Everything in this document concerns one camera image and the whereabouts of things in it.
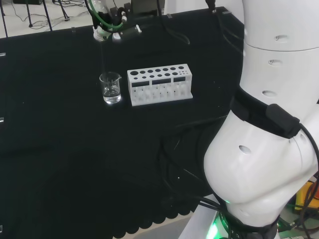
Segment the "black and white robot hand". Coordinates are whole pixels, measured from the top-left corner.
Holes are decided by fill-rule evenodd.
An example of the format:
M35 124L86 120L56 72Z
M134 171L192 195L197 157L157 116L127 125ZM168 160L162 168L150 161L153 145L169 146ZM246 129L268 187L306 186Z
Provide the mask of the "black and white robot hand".
M93 37L98 42L111 38L120 43L139 36L142 30L133 22L133 10L129 2L121 7L108 6L105 0L85 1L93 22Z

